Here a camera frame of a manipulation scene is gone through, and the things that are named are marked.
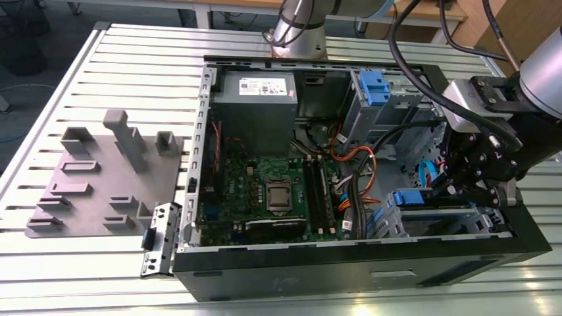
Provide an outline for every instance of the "power cable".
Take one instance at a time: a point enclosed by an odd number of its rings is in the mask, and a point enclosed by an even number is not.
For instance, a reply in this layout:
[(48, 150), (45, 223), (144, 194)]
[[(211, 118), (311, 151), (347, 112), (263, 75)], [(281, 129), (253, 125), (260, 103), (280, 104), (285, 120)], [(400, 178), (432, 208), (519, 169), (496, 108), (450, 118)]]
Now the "power cable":
[(507, 58), (500, 54), (490, 53), (487, 51), (480, 51), (478, 49), (471, 49), (471, 48), (463, 47), (463, 46), (460, 46), (455, 43), (455, 41), (452, 40), (452, 37), (450, 36), (450, 33), (448, 33), (444, 0), (439, 0), (439, 17), (440, 17), (440, 29), (443, 30), (446, 40), (447, 40), (450, 46), (454, 49), (456, 49), (458, 51), (462, 51), (464, 53), (468, 53), (468, 54), (474, 54), (474, 55), (478, 55), (478, 56), (482, 56), (482, 57), (488, 57), (488, 58), (496, 59), (499, 61), (507, 61)]

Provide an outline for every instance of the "black cable hose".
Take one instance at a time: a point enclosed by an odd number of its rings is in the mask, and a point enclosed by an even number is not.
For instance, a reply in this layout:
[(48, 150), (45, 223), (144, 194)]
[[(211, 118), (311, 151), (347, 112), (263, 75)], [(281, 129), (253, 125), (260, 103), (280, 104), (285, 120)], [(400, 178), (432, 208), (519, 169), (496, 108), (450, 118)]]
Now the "black cable hose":
[(462, 106), (459, 106), (459, 104), (456, 104), (450, 99), (438, 94), (435, 90), (422, 81), (422, 79), (418, 77), (418, 75), (414, 73), (414, 70), (406, 63), (404, 57), (402, 56), (396, 44), (396, 31), (398, 27), (400, 26), (402, 22), (404, 21), (406, 17), (411, 13), (419, 2), (420, 0), (412, 0), (391, 27), (388, 46), (396, 65), (404, 73), (404, 76), (407, 77), (410, 82), (418, 88), (419, 92), (422, 92), (432, 101), (440, 104), (448, 111), (455, 113), (468, 122), (474, 123), (475, 126), (479, 128), (482, 134), (486, 135), (486, 137), (490, 135), (496, 136), (498, 140), (504, 143), (507, 151), (516, 151), (520, 148), (520, 143), (515, 136), (511, 135), (511, 133), (508, 133), (498, 125), (495, 125), (487, 118), (480, 117), (472, 111), (464, 109)]
[(440, 17), (440, 28), (443, 29), (443, 35), (446, 36), (446, 40), (447, 40), (450, 46), (454, 49), (456, 49), (458, 51), (463, 51), (464, 53), (468, 53), (468, 54), (488, 57), (488, 58), (496, 59), (499, 61), (507, 62), (507, 58), (500, 54), (490, 53), (487, 51), (480, 51), (478, 49), (471, 49), (471, 48), (463, 47), (463, 46), (460, 46), (455, 43), (455, 41), (452, 40), (452, 38), (450, 36), (450, 33), (448, 33), (447, 19), (446, 19), (446, 1), (444, 0), (439, 0), (439, 17)]
[(499, 28), (498, 21), (494, 17), (494, 13), (491, 12), (490, 0), (482, 0), (482, 7), (483, 7), (483, 12), (486, 13), (486, 17), (488, 19), (491, 30), (494, 31), (495, 37), (499, 40), (500, 38), (503, 38), (503, 33), (502, 33), (502, 29)]

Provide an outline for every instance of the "metal bracket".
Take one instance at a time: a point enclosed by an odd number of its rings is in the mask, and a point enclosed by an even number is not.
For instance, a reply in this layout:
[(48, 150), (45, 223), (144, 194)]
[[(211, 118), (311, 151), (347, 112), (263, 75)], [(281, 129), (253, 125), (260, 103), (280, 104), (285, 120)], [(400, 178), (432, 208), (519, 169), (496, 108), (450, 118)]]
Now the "metal bracket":
[(516, 181), (515, 179), (511, 179), (507, 182), (500, 182), (498, 187), (500, 187), (506, 193), (506, 201), (507, 206), (515, 206), (516, 205)]
[(155, 207), (149, 228), (143, 236), (143, 249), (147, 250), (143, 258), (140, 277), (171, 277), (171, 262), (176, 248), (176, 232), (181, 206), (167, 203)]

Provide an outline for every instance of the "slotted metal surface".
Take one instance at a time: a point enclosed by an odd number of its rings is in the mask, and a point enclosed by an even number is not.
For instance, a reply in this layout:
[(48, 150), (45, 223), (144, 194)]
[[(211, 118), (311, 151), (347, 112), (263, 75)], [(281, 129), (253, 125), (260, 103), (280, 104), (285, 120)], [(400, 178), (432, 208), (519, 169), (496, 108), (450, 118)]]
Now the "slotted metal surface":
[[(439, 65), (447, 79), (498, 75), (478, 57), (446, 46), (403, 43), (411, 63)], [(331, 59), (391, 62), (383, 41), (328, 38)], [(552, 252), (488, 271), (451, 287), (197, 304), (171, 280), (139, 280), (140, 236), (30, 240), (24, 236), (68, 126), (101, 126), (105, 109), (125, 109), (144, 135), (171, 130), (191, 147), (204, 55), (268, 56), (259, 33), (113, 24), (93, 31), (45, 111), (0, 180), (0, 312), (181, 315), (499, 315), (562, 314), (562, 168), (540, 163), (519, 183)], [(183, 203), (188, 153), (176, 202)]]

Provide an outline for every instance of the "sticker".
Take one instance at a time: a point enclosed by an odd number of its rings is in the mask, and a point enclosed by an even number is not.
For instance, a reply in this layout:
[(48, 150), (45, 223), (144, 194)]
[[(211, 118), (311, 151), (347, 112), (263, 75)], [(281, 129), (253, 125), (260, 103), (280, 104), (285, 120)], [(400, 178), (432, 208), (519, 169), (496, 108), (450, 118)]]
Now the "sticker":
[(343, 230), (351, 230), (351, 227), (352, 227), (352, 222), (350, 222), (350, 221), (342, 222), (342, 229)]
[(287, 95), (283, 78), (241, 78), (240, 95)]
[(344, 137), (340, 133), (338, 133), (335, 138), (342, 142), (342, 144), (347, 143), (347, 137)]

